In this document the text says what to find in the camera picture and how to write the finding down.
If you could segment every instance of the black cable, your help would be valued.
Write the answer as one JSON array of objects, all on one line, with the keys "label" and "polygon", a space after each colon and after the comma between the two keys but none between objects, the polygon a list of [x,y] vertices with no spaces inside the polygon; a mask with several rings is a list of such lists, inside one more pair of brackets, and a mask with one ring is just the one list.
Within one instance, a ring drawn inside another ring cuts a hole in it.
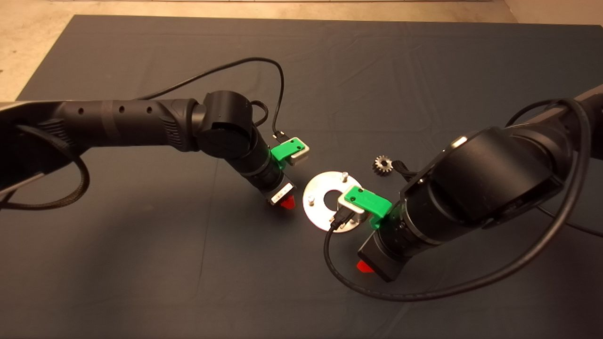
[{"label": "black cable", "polygon": [[[540,212],[548,215],[551,218],[555,217],[555,215],[552,212],[550,212],[549,210],[547,210],[546,208],[544,208],[542,206],[536,206],[536,209],[538,209]],[[588,233],[590,235],[594,235],[594,236],[598,236],[600,238],[603,238],[603,232],[600,232],[600,231],[597,231],[597,230],[593,230],[593,229],[589,229],[588,227],[584,227],[582,225],[575,224],[575,223],[572,223],[570,221],[566,221],[566,225],[568,225],[569,227],[572,227],[572,228],[574,228],[576,230],[580,230],[580,231],[582,231],[584,233]]]},{"label": "black cable", "polygon": [[580,126],[580,145],[578,149],[578,160],[576,161],[576,167],[573,172],[572,178],[569,183],[566,195],[561,203],[561,207],[557,212],[557,216],[551,222],[546,231],[525,253],[519,256],[510,264],[477,279],[469,280],[461,284],[456,284],[446,288],[440,288],[433,291],[426,291],[421,293],[407,293],[407,294],[392,294],[383,293],[378,291],[369,290],[362,286],[355,284],[354,282],[345,278],[341,273],[337,271],[329,255],[329,243],[331,236],[333,235],[334,227],[327,232],[324,238],[323,254],[324,260],[326,261],[327,267],[331,273],[345,286],[351,290],[356,291],[368,297],[393,301],[393,302],[418,302],[423,300],[433,300],[456,294],[465,293],[476,290],[478,288],[493,284],[513,273],[519,271],[525,265],[530,263],[542,250],[549,244],[553,237],[563,227],[566,220],[569,218],[573,208],[576,206],[579,194],[584,185],[586,179],[586,172],[588,170],[590,160],[590,147],[591,147],[591,135],[590,135],[590,123],[589,118],[584,111],[584,108],[573,99],[562,99],[558,103],[568,107],[577,117]]},{"label": "black cable", "polygon": [[182,86],[185,86],[193,81],[199,80],[203,77],[206,77],[210,74],[213,74],[215,72],[219,72],[219,71],[223,71],[225,69],[231,68],[231,67],[235,67],[244,63],[248,63],[248,62],[265,62],[265,63],[271,63],[272,65],[276,66],[276,68],[279,70],[279,75],[280,75],[280,91],[279,91],[279,99],[276,103],[276,108],[274,109],[274,116],[272,117],[272,132],[274,133],[274,135],[278,134],[278,131],[276,129],[276,119],[279,116],[279,111],[280,111],[280,103],[283,101],[283,93],[285,91],[285,75],[283,73],[283,68],[280,66],[280,64],[278,62],[276,62],[275,60],[269,59],[269,58],[263,58],[263,57],[250,57],[250,58],[244,58],[244,59],[240,59],[231,63],[227,63],[225,65],[222,66],[218,66],[212,69],[208,69],[207,71],[204,71],[202,73],[199,73],[197,75],[194,75],[193,77],[190,77],[186,80],[183,80],[173,86],[167,87],[166,89],[162,89],[162,90],[158,90],[157,92],[153,92],[151,94],[147,94],[147,95],[143,95],[141,97],[136,98],[136,100],[151,100],[151,99],[155,99],[161,95],[164,95],[166,93],[170,93]]},{"label": "black cable", "polygon": [[536,109],[538,107],[541,106],[548,106],[548,105],[552,105],[557,103],[558,100],[552,99],[552,100],[542,100],[542,101],[538,101],[536,103],[527,105],[526,107],[522,108],[519,112],[515,113],[511,119],[509,119],[509,121],[507,121],[507,124],[505,125],[505,127],[509,127],[511,125],[513,125],[517,119],[519,119],[521,116],[523,116],[524,114],[528,113],[529,111]]},{"label": "black cable", "polygon": [[75,203],[77,200],[79,200],[84,195],[84,193],[86,193],[86,191],[88,190],[88,186],[90,185],[90,174],[88,173],[86,164],[81,160],[81,158],[79,156],[76,156],[73,153],[71,153],[71,151],[69,150],[69,144],[67,144],[65,141],[55,137],[54,135],[51,135],[42,130],[39,130],[38,128],[25,126],[25,125],[17,125],[16,128],[18,128],[19,130],[21,130],[25,133],[28,133],[29,135],[33,135],[43,141],[46,141],[52,147],[54,147],[56,150],[61,152],[69,160],[73,161],[76,164],[76,166],[78,167],[78,169],[80,170],[81,181],[80,181],[80,184],[78,185],[78,187],[73,192],[71,192],[69,195],[67,195],[61,199],[51,201],[49,203],[42,203],[42,204],[9,203],[8,199],[10,199],[12,197],[12,194],[14,194],[16,192],[16,191],[12,191],[12,192],[8,193],[4,197],[4,199],[0,202],[0,209],[41,211],[41,210],[45,210],[45,209],[55,209],[55,208],[65,207],[65,206]]},{"label": "black cable", "polygon": [[[505,124],[505,127],[509,127],[509,126],[513,125],[517,121],[517,119],[521,118],[524,114],[528,113],[529,111],[531,111],[533,109],[536,109],[536,108],[541,107],[541,106],[553,105],[555,103],[557,103],[557,100],[543,100],[543,101],[538,101],[537,103],[533,103],[531,105],[528,105],[528,106],[522,108],[519,112],[515,113],[511,117],[511,119],[509,119],[509,121],[507,121],[507,123]],[[551,218],[555,217],[555,215],[553,213],[547,211],[542,206],[536,206],[536,208],[540,212],[548,215]],[[598,236],[598,237],[603,238],[603,232],[599,232],[597,230],[589,229],[588,227],[584,227],[584,226],[579,225],[579,224],[571,223],[570,221],[566,222],[566,225],[568,225],[569,227],[574,228],[576,230],[580,230],[582,232],[588,233],[590,235],[594,235],[594,236]]]},{"label": "black cable", "polygon": [[262,117],[260,120],[258,120],[258,121],[256,121],[256,122],[254,122],[254,123],[253,123],[253,125],[254,125],[255,127],[259,127],[259,126],[261,126],[263,123],[265,123],[265,122],[266,122],[266,120],[268,120],[268,115],[269,115],[269,112],[268,112],[268,107],[267,107],[267,106],[266,106],[266,105],[265,105],[263,102],[261,102],[261,101],[259,101],[259,100],[254,100],[254,101],[252,101],[252,102],[251,102],[251,105],[252,105],[252,106],[258,106],[258,107],[260,107],[260,108],[261,108],[261,109],[264,111],[264,116],[263,116],[263,117]]},{"label": "black cable", "polygon": [[406,165],[400,160],[392,161],[391,166],[396,172],[400,173],[400,175],[406,181],[410,181],[414,176],[417,175],[417,172],[409,170],[408,167],[406,167]]},{"label": "black cable", "polygon": [[0,211],[2,210],[2,205],[8,203],[8,201],[13,197],[13,195],[17,193],[17,190],[10,191],[4,195],[2,201],[0,201]]}]

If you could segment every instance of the green 3d-printed part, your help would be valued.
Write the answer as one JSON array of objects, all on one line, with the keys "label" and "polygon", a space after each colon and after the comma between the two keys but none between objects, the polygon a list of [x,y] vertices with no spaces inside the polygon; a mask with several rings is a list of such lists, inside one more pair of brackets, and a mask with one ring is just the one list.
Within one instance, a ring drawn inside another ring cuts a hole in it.
[{"label": "green 3d-printed part", "polygon": [[381,226],[381,220],[385,218],[393,206],[386,198],[358,186],[354,186],[344,199],[373,214],[370,220],[373,229],[378,229]]},{"label": "green 3d-printed part", "polygon": [[306,146],[298,138],[291,138],[270,150],[272,156],[279,162],[281,169],[285,167],[285,160],[293,154],[303,150]]}]

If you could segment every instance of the floor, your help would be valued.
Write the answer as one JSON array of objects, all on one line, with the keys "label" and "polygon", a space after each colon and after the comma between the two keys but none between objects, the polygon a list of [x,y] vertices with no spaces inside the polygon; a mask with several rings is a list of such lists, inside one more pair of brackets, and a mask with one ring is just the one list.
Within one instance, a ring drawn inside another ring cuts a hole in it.
[{"label": "floor", "polygon": [[[0,102],[15,100],[74,14],[368,21],[603,22],[598,15],[601,11],[585,10],[587,5],[599,0],[556,0],[563,3],[560,6],[551,6],[549,1],[555,0],[328,3],[0,0]],[[576,3],[582,8],[577,14]]]}]

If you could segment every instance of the small gear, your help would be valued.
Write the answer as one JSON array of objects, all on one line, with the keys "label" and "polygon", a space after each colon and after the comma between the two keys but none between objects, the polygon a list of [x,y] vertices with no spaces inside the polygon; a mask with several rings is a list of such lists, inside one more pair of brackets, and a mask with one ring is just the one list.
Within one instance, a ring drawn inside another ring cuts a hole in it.
[{"label": "small gear", "polygon": [[378,156],[373,162],[373,171],[378,176],[388,176],[393,169],[394,167],[391,165],[391,159],[388,156]]}]

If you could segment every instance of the textured grip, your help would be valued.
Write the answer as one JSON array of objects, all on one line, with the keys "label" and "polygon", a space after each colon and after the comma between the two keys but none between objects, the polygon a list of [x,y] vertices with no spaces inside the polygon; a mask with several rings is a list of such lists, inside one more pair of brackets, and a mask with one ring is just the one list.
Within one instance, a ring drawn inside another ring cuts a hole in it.
[{"label": "textured grip", "polygon": [[66,101],[54,119],[40,127],[86,147],[170,145],[191,151],[191,112],[196,105],[193,99]]}]

